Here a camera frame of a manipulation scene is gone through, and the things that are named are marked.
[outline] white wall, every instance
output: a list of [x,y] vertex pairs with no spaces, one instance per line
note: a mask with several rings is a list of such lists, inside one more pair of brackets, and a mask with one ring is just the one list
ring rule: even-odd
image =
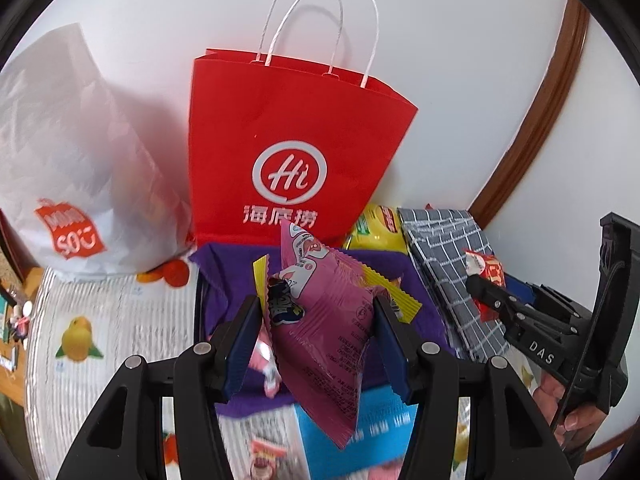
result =
[[[284,0],[277,15],[292,1]],[[344,1],[346,34],[337,64],[363,70],[374,33],[372,10],[367,0]],[[372,74],[420,112],[376,198],[389,205],[467,207],[538,89],[566,0],[377,1],[381,39]],[[255,50],[270,3],[55,0],[19,48],[52,28],[80,22],[149,151],[187,196],[193,58],[207,47]],[[279,52],[328,60],[336,15],[335,0],[308,0]]]
[[[487,234],[506,269],[593,309],[599,220],[614,211],[640,223],[640,87],[591,20],[584,54],[550,137]],[[640,415],[640,316],[626,349],[629,386],[594,445]]]

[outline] purple cloth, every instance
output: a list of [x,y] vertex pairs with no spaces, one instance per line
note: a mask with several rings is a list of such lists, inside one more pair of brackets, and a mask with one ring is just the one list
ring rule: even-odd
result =
[[[391,251],[346,251],[363,264],[368,265],[388,280],[402,277],[401,288],[422,304],[412,321],[413,327],[426,341],[433,341],[441,348],[450,349],[445,338],[445,328],[438,309],[422,286],[420,277],[408,256]],[[271,246],[243,246],[210,243],[199,248],[190,259],[200,267],[207,282],[204,290],[203,319],[205,333],[213,332],[221,322],[234,318],[248,294],[255,294],[254,268],[252,263],[265,254],[269,255],[271,273],[282,270],[280,248]],[[218,404],[221,415],[247,416],[255,412],[272,410],[294,402],[284,384],[274,399],[264,395],[264,376],[256,370],[247,370],[242,389],[228,404]],[[371,340],[365,358],[362,389],[388,383],[382,358]]]

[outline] brown wooden trim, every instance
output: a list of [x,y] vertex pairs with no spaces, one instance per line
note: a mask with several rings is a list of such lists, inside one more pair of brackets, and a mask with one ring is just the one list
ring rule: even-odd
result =
[[607,453],[611,453],[617,447],[622,446],[629,439],[638,424],[640,424],[640,419],[638,419],[638,422],[636,422],[631,428],[628,428],[622,433],[617,434],[615,437],[607,440],[606,442],[603,442],[599,446],[593,447],[592,449],[588,450],[587,453],[584,454],[582,463],[586,464],[587,462],[591,462],[591,460],[596,460],[597,458],[600,458]]
[[580,1],[566,1],[556,50],[538,93],[513,144],[469,208],[481,228],[484,229],[500,211],[551,132],[580,64],[589,16]]

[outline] screw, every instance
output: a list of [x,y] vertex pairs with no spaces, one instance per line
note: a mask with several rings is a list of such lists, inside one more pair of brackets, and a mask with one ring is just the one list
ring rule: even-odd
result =
[[211,350],[211,345],[209,343],[198,343],[193,347],[193,352],[198,355],[208,354]]
[[127,357],[127,360],[124,361],[124,365],[129,369],[133,370],[133,368],[138,368],[142,364],[142,357],[139,355],[132,355]]
[[491,364],[500,370],[504,370],[509,365],[509,362],[502,356],[494,355],[491,358]]
[[427,341],[422,343],[422,351],[427,355],[436,355],[440,351],[440,346],[437,343]]

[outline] white rope handle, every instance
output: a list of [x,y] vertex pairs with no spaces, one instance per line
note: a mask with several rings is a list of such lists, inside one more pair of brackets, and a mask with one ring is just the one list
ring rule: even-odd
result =
[[[262,36],[260,37],[260,45],[258,46],[258,53],[255,56],[256,61],[260,61],[260,58],[262,57],[262,46],[264,44],[264,37],[267,34],[267,27],[269,27],[271,14],[273,13],[273,9],[276,6],[277,1],[278,0],[273,0],[271,9],[269,9],[269,13],[267,14],[267,21],[264,22]],[[331,62],[329,63],[329,74],[334,70],[335,53],[338,51],[338,44],[340,43],[340,37],[342,36],[342,24],[344,23],[344,9],[342,8],[342,0],[338,0],[338,3],[340,5],[340,28],[338,29],[338,38],[335,40],[334,53],[331,55]]]
[[[286,21],[289,19],[289,16],[291,15],[291,13],[293,12],[293,9],[296,8],[297,4],[300,2],[300,0],[296,0],[292,6],[289,7],[289,10],[287,11],[287,13],[284,15],[284,18],[282,19],[282,21],[280,22],[280,26],[278,27],[278,30],[276,30],[276,33],[273,35],[273,39],[271,40],[271,45],[269,47],[269,51],[267,53],[267,59],[264,62],[265,66],[269,66],[271,63],[271,57],[273,56],[273,49],[276,45],[276,41],[278,41],[278,37],[282,31],[282,28],[284,27],[284,24],[286,23]],[[371,51],[371,57],[369,57],[369,63],[367,64],[367,69],[364,72],[364,75],[362,76],[362,82],[360,83],[360,87],[364,88],[367,85],[367,80],[369,79],[369,72],[371,70],[371,65],[373,64],[373,58],[376,56],[376,49],[378,47],[378,38],[380,36],[380,15],[378,13],[378,6],[376,5],[376,1],[375,0],[371,0],[371,2],[373,3],[373,8],[376,11],[376,40],[373,42],[373,49]]]

